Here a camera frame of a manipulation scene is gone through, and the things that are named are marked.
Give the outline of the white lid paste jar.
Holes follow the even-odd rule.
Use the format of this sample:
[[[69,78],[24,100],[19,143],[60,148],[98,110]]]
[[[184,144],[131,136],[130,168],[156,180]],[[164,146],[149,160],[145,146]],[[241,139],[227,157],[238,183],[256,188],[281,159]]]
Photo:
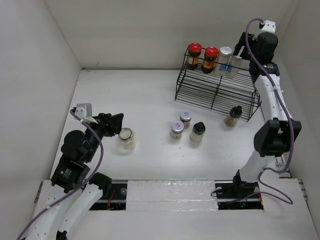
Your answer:
[[[180,120],[176,120],[172,123],[171,125],[171,132],[170,132],[170,136],[173,139],[180,139],[182,137],[184,131],[184,124],[182,121]]]
[[[190,110],[185,109],[182,110],[179,115],[180,121],[183,123],[184,128],[188,128],[190,126],[191,120],[192,120],[192,113]]]

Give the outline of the foil lid spice bottle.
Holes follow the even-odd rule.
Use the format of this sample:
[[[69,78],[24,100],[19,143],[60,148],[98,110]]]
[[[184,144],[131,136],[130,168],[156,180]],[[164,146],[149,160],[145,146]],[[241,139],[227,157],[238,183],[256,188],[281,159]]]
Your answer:
[[[229,79],[234,79],[242,66],[242,61],[242,57],[238,55],[232,55],[226,68],[225,76]]]

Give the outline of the black cap seasoning bottle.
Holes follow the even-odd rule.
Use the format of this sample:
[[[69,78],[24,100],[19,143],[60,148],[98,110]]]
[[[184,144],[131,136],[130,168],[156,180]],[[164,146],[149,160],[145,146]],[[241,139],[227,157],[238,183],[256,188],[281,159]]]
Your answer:
[[[190,133],[190,140],[194,143],[200,143],[203,140],[205,131],[206,127],[202,121],[195,123]]]

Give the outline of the red lid sauce jar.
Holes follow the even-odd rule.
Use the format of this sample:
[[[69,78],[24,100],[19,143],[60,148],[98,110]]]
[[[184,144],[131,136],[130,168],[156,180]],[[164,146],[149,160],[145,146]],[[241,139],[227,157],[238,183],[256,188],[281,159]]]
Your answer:
[[[186,60],[186,67],[189,70],[195,70],[198,67],[199,56],[202,52],[202,45],[197,42],[188,45],[188,56]]]
[[[209,46],[204,51],[204,60],[201,65],[201,70],[204,74],[209,74],[213,71],[219,50],[214,46]]]

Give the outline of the black cap spice shaker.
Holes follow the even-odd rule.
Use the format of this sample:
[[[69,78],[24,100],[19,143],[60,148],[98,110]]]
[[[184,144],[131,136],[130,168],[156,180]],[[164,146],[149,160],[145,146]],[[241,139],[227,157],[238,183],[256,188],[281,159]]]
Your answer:
[[[242,117],[242,107],[240,105],[232,107],[224,119],[224,123],[227,127],[235,127],[239,119]]]

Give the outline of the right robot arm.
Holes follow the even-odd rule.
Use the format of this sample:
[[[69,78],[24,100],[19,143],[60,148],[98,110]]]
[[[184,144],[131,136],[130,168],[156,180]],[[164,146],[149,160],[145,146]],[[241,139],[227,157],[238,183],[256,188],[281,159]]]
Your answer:
[[[249,73],[261,98],[264,125],[253,138],[254,151],[247,163],[237,171],[231,192],[238,199],[256,194],[262,173],[284,153],[293,153],[302,124],[289,113],[280,86],[280,70],[273,62],[278,37],[270,32],[258,36],[243,32],[234,54],[249,61]]]

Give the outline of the silver lid spice bottle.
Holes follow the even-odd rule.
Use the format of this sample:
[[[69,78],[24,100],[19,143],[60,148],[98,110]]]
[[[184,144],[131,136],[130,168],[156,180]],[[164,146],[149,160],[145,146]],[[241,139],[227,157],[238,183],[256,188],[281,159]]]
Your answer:
[[[222,76],[224,74],[232,52],[233,50],[229,46],[222,46],[219,49],[219,54],[214,67],[215,75]]]

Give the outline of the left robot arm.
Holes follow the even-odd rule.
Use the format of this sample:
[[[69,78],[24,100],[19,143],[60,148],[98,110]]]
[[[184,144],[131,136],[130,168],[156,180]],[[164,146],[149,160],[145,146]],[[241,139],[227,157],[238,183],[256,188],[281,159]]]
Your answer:
[[[59,230],[71,210],[87,211],[112,192],[112,177],[134,180],[196,174],[201,153],[187,163],[186,148],[170,138],[178,110],[172,74],[167,70],[107,70],[81,80],[70,115],[85,131],[65,135],[55,161],[46,207],[19,235],[21,240],[65,240]]]

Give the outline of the glass jar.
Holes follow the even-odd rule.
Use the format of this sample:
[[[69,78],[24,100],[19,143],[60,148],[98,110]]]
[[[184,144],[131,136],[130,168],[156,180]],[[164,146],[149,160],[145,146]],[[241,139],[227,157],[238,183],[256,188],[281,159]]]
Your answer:
[[[118,134],[118,145],[122,152],[131,153],[136,145],[135,133],[128,127],[124,127]]]

